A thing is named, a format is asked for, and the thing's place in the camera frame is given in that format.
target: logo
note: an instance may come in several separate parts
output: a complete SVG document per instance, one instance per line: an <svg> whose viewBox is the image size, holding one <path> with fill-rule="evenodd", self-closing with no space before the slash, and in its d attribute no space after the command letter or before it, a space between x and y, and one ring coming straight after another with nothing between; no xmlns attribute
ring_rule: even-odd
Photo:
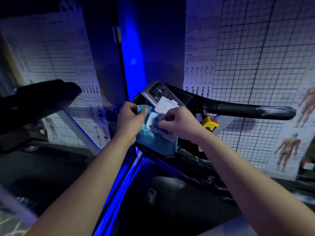
<svg viewBox="0 0 315 236"><path fill-rule="evenodd" d="M146 198L146 203L152 206L154 203L154 199L155 199L156 194L157 194L157 192L155 190L149 189L148 195Z"/></svg>

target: grid chart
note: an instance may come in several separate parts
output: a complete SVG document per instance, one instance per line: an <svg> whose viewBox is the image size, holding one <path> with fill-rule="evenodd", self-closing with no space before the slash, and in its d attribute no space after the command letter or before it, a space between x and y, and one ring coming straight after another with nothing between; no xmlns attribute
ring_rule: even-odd
<svg viewBox="0 0 315 236"><path fill-rule="evenodd" d="M315 47L314 0L223 0L212 99L291 106ZM283 121L235 119L219 138L265 170Z"/></svg>
<svg viewBox="0 0 315 236"><path fill-rule="evenodd" d="M35 74L30 83L62 79L65 82L74 82L80 85L73 56L66 39L64 25L61 21L41 25L27 26L23 33L24 52L28 56L30 71ZM96 143L92 119L89 115L86 100L83 94L79 95L68 108L70 115ZM52 115L57 124L59 135L65 143L76 147L85 147L76 134L57 115Z"/></svg>

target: wet wipe package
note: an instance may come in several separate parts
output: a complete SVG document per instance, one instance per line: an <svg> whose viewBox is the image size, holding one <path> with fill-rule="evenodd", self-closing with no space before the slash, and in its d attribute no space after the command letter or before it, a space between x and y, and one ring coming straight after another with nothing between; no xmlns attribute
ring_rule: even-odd
<svg viewBox="0 0 315 236"><path fill-rule="evenodd" d="M159 128L158 122L163 119L169 109L178 107L177 103L162 97L155 108L149 105L138 105L138 112L145 107L148 107L149 111L136 137L136 142L162 155L173 155L177 149L178 138L174 134L169 134L165 129Z"/></svg>

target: yellow plastic clip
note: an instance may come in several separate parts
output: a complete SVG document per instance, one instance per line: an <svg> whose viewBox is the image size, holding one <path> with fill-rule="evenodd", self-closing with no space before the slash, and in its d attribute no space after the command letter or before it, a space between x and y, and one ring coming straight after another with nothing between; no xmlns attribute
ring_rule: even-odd
<svg viewBox="0 0 315 236"><path fill-rule="evenodd" d="M218 121L214 118L210 118L210 117L205 117L202 121L201 121L202 126L204 126L207 130L209 131L213 131L215 130L216 127L219 126Z"/></svg>

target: white plastic lid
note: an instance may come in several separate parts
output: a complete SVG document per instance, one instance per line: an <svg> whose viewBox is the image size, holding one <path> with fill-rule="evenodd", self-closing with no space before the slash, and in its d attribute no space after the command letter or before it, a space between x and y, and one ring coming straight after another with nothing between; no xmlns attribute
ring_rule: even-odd
<svg viewBox="0 0 315 236"><path fill-rule="evenodd" d="M154 110L160 114L166 114L168 110L177 107L179 106L175 101L171 101L163 96L161 97L160 101L158 102Z"/></svg>

